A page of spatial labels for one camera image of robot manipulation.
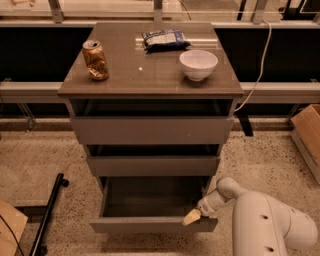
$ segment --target cabinet top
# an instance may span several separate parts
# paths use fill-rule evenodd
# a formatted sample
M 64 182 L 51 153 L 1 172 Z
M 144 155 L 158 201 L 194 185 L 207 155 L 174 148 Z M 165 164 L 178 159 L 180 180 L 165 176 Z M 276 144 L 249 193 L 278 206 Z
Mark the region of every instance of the cabinet top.
M 180 29 L 192 46 L 218 57 L 213 73 L 200 82 L 182 72 L 179 56 L 184 50 L 147 53 L 142 33 Z M 109 78 L 90 78 L 79 53 L 58 91 L 61 97 L 218 97 L 243 95 L 239 81 L 211 26 L 205 23 L 97 23 L 88 39 L 98 40 L 104 50 Z

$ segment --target speckled floor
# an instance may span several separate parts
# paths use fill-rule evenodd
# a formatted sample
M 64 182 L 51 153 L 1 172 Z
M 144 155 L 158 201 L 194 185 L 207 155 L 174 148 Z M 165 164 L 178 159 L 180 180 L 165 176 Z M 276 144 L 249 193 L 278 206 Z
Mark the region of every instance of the speckled floor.
M 85 152 L 69 128 L 68 122 L 49 122 L 36 124 L 32 132 L 25 133 L 21 123 L 0 122 L 2 198 L 15 206 L 43 205 L 59 172 L 70 181 L 60 191 L 48 227 L 47 255 L 232 255 L 232 206 L 217 212 L 219 223 L 212 233 L 94 233 L 89 219 L 98 216 L 102 194 L 86 164 Z M 320 227 L 320 186 L 290 132 L 257 130 L 254 137 L 245 137 L 240 130 L 231 132 L 217 177 L 233 177 L 249 189 L 300 209 Z M 29 254 L 37 227 L 38 224 L 26 226 L 21 239 L 25 255 Z M 311 251 L 289 250 L 288 255 L 318 256 L 320 243 Z

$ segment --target white bowl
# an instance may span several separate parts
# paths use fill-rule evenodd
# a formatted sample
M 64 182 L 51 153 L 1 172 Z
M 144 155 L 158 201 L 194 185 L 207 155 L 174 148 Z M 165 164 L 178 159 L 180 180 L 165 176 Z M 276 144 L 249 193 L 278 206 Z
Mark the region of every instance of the white bowl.
M 189 50 L 180 55 L 184 74 L 193 81 L 208 77 L 218 64 L 218 58 L 211 52 Z

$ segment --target soda can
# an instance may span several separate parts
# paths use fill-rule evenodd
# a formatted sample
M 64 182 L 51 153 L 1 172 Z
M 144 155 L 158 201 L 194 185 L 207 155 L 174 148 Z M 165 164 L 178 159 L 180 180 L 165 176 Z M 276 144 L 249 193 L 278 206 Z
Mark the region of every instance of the soda can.
M 82 53 L 92 79 L 104 80 L 109 77 L 102 45 L 98 40 L 88 40 L 84 42 L 82 45 Z

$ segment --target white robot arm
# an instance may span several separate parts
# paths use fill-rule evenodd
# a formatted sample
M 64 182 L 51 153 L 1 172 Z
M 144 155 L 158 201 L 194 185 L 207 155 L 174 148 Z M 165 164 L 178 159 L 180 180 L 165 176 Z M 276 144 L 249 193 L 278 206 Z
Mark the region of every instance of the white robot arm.
M 315 222 L 305 213 L 263 193 L 221 178 L 184 219 L 188 225 L 236 200 L 233 209 L 234 256 L 287 256 L 287 248 L 309 250 L 318 240 Z

